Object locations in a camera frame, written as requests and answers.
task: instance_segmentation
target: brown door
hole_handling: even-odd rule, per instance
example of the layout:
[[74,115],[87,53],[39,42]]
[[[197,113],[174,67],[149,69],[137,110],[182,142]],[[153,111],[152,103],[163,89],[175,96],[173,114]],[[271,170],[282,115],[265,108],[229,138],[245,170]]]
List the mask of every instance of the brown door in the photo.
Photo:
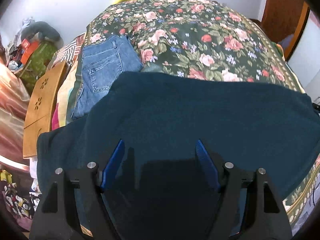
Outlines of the brown door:
[[261,25],[271,41],[279,42],[295,32],[303,2],[304,0],[267,0]]

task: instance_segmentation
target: shiny satin fabric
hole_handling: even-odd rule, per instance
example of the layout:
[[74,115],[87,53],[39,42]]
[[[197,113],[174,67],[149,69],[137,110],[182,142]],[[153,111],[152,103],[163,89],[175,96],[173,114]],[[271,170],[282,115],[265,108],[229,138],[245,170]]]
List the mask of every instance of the shiny satin fabric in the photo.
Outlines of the shiny satin fabric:
[[28,171],[22,158],[23,126],[30,96],[22,81],[0,64],[0,162]]

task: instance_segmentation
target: blue jeans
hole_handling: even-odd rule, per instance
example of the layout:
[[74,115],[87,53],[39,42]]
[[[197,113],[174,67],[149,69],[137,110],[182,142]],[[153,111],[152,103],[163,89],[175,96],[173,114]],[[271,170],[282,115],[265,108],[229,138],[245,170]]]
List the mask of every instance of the blue jeans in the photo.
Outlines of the blue jeans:
[[78,119],[109,93],[123,71],[140,71],[143,65],[127,36],[113,35],[82,49],[82,84],[71,118]]

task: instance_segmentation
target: floral bedspread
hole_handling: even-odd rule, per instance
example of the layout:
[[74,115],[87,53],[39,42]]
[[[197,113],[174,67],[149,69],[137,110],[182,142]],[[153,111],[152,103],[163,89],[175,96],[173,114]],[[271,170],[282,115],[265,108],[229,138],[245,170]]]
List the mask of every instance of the floral bedspread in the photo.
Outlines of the floral bedspread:
[[[84,45],[126,34],[142,71],[209,81],[267,82],[304,92],[263,31],[243,15],[211,0],[132,0],[108,7],[88,26]],[[68,86],[65,122],[81,86],[81,60]],[[320,158],[283,204],[294,226],[311,196]]]

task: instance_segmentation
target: metal pin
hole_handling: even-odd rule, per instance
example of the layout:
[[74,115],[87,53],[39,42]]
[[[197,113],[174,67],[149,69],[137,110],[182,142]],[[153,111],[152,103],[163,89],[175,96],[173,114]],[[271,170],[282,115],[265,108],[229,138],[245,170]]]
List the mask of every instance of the metal pin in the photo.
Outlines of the metal pin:
[[259,168],[258,171],[260,174],[266,174],[266,170],[264,168]]
[[88,165],[87,165],[87,167],[89,169],[93,169],[95,166],[97,166],[97,164],[95,162],[89,162]]
[[233,163],[227,162],[224,164],[224,166],[228,169],[232,169],[234,165],[233,165]]
[[63,172],[62,168],[57,168],[55,171],[56,174],[61,174],[62,172]]

